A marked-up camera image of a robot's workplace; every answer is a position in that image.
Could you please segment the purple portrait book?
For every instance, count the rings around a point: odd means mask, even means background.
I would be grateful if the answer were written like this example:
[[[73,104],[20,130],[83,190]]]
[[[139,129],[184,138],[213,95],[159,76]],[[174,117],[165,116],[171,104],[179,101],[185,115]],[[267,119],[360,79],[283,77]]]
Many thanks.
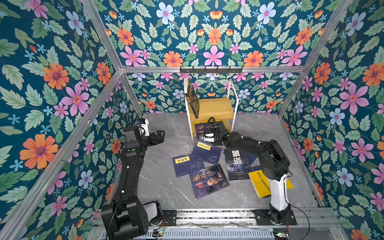
[[[195,124],[195,132],[196,132],[196,138],[200,139],[200,136],[207,136],[211,137],[214,134],[213,128],[214,128],[214,123],[196,123]]]
[[[196,200],[230,186],[221,165],[209,166],[189,173],[189,178]]]

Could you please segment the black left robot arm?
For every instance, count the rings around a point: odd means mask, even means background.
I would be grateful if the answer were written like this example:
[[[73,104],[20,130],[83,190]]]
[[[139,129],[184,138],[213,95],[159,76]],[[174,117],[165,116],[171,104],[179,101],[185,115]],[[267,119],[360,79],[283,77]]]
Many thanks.
[[[124,131],[126,142],[120,154],[121,179],[111,203],[102,208],[101,217],[106,240],[132,240],[147,234],[150,226],[164,223],[158,201],[142,204],[138,197],[141,169],[146,150],[165,140],[165,131],[150,133],[142,126],[130,126]]]

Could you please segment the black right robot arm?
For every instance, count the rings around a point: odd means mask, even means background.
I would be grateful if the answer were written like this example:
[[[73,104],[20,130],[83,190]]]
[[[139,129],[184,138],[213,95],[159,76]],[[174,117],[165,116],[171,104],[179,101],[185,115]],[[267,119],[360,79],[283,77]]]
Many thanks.
[[[271,189],[270,214],[267,218],[275,225],[281,225],[291,212],[288,200],[287,180],[290,161],[279,143],[275,140],[259,141],[244,136],[237,132],[229,132],[221,121],[209,118],[204,131],[209,123],[213,123],[213,144],[230,149],[243,150],[259,158],[261,170],[267,177]]]

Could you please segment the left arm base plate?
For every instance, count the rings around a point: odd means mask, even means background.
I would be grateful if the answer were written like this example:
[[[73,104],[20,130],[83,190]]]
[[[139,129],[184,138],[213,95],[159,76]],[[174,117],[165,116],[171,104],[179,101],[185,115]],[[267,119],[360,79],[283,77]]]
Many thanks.
[[[161,226],[176,226],[177,221],[177,211],[176,210],[164,210],[160,214],[157,214],[154,218],[149,221],[151,227],[161,227]]]

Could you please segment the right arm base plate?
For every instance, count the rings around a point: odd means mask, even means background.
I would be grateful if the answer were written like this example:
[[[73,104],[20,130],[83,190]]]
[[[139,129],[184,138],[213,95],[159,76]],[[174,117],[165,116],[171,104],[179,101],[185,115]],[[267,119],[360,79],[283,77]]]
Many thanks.
[[[252,210],[258,226],[296,226],[297,220],[291,209],[285,211]]]

